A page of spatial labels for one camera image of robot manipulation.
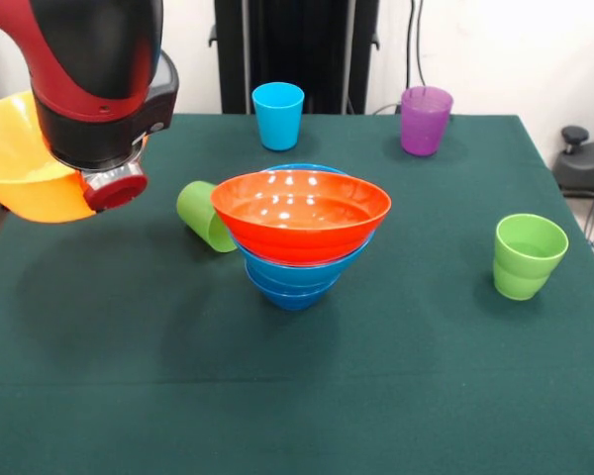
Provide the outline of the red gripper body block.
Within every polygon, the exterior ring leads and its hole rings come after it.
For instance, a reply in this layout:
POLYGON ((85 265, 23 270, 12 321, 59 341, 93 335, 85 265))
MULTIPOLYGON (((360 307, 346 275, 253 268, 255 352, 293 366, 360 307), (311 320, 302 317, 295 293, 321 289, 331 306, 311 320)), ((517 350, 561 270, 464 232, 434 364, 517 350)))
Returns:
POLYGON ((144 175, 130 175, 113 179, 99 188, 88 184, 83 193, 87 205, 95 212, 124 206, 142 194, 148 186, 144 175))

